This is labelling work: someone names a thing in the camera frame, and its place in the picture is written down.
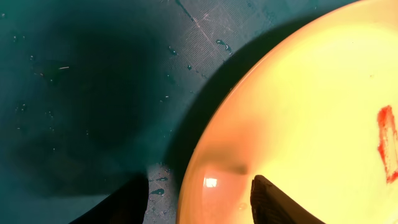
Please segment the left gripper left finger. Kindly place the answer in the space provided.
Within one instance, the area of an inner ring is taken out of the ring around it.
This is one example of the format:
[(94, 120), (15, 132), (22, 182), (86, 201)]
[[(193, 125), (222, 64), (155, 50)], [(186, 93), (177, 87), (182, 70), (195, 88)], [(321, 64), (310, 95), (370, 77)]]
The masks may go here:
[(138, 173), (70, 224), (143, 224), (148, 198), (148, 178)]

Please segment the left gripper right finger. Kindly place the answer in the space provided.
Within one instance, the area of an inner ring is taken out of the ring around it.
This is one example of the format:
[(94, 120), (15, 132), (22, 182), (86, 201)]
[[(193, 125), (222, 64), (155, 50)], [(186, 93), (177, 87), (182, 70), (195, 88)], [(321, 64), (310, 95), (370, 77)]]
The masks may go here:
[(263, 175), (252, 180), (250, 204), (254, 224), (324, 224)]

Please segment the yellow plate with smear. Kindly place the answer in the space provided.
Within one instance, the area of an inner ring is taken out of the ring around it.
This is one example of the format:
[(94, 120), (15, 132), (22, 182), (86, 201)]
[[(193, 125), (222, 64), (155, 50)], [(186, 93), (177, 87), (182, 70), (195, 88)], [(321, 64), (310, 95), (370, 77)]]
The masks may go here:
[(288, 36), (195, 147), (178, 223), (252, 223), (267, 179), (295, 223), (397, 222), (397, 1), (358, 1)]

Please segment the teal plastic tray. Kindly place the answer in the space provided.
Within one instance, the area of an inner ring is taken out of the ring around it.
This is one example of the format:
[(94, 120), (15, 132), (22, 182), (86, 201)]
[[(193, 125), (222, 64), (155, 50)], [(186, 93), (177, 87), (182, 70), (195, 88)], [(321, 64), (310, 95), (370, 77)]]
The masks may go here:
[(1, 222), (70, 223), (129, 180), (173, 223), (234, 84), (335, 0), (1, 2)]

